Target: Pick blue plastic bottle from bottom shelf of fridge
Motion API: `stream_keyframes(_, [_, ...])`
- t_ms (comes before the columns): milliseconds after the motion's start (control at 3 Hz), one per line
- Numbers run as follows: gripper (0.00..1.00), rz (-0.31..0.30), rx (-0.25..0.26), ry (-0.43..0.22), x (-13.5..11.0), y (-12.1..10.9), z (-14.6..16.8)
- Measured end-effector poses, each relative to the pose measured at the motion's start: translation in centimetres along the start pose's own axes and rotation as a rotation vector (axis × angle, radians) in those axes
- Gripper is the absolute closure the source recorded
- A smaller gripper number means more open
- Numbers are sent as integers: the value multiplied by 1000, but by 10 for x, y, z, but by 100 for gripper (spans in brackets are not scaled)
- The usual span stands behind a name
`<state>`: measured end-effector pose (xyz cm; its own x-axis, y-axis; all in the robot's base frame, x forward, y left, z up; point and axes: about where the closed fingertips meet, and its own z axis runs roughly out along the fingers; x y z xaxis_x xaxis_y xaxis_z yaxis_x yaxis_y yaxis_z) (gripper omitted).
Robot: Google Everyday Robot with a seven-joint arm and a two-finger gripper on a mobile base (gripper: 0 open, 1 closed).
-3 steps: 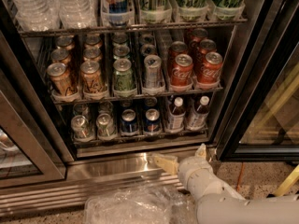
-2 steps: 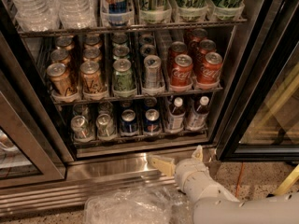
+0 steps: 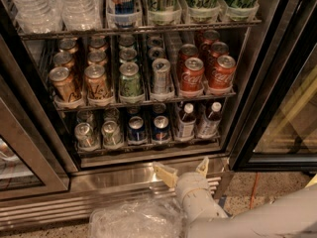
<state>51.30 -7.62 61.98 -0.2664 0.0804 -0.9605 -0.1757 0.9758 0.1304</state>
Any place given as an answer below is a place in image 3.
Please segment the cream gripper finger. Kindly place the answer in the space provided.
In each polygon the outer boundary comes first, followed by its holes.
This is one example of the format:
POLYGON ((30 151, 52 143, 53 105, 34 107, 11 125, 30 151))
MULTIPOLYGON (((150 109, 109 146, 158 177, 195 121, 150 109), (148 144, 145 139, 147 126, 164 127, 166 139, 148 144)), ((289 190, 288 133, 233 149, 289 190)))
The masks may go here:
POLYGON ((175 187, 178 175, 177 169, 163 165, 159 162, 153 162, 153 168, 156 175, 170 188, 175 187))
POLYGON ((208 167, 209 167, 209 158, 205 157, 202 160, 202 162, 197 166, 195 171, 206 178, 208 174, 208 167))

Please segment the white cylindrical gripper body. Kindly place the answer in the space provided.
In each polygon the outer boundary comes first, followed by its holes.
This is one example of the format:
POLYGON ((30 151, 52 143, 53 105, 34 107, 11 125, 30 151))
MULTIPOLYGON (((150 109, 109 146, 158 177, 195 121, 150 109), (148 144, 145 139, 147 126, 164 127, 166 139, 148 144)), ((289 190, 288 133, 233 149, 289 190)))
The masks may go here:
POLYGON ((189 223, 228 217, 212 197, 206 177, 200 173, 191 172, 181 175, 176 183, 175 193, 189 223))

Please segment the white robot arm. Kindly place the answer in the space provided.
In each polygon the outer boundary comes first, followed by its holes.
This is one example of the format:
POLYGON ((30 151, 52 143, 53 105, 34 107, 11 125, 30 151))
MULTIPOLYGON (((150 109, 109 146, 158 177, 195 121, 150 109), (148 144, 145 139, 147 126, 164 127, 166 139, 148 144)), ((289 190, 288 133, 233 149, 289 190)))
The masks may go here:
POLYGON ((185 238, 317 238, 317 184, 230 217, 211 195, 205 158, 195 171, 153 163, 156 175, 173 188, 187 217, 185 238))

